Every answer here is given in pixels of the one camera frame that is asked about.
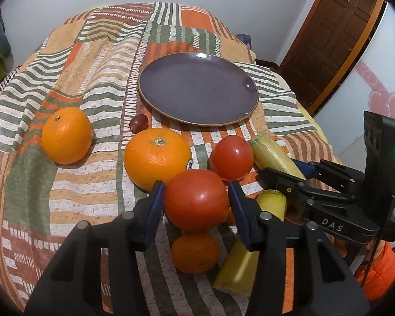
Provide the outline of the person's right hand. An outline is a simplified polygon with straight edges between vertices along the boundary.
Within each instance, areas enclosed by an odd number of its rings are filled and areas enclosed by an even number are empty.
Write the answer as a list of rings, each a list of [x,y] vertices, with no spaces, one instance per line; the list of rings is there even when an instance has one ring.
[[[347,247],[345,245],[345,241],[339,238],[335,238],[333,240],[334,246],[337,248],[339,254],[344,258],[347,255]],[[366,246],[365,250],[367,251],[365,255],[365,261],[370,261],[371,258],[376,260],[381,256],[383,248],[385,247],[386,242],[384,240],[373,239]]]

